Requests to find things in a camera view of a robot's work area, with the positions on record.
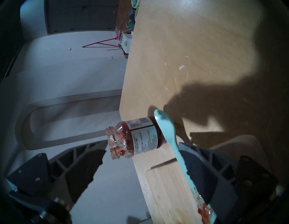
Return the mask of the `grey black right gripper left finger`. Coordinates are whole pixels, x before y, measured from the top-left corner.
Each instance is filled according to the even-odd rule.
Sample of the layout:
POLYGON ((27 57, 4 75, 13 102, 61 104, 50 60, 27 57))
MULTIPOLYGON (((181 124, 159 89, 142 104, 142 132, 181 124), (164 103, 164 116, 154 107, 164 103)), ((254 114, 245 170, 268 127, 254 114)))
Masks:
POLYGON ((64 200, 75 204, 93 181, 106 153, 107 140, 69 148, 50 160, 45 153, 35 155, 6 180, 11 189, 31 197, 64 200))

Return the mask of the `grey black right gripper right finger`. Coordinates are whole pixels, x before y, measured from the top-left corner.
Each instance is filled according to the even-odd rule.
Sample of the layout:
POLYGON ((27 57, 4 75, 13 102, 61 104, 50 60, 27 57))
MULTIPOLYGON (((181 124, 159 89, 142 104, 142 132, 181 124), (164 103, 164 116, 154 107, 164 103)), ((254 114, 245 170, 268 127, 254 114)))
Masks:
POLYGON ((274 175, 245 155, 236 162, 219 152, 180 142, 178 162, 204 224, 258 220, 278 185, 274 175))

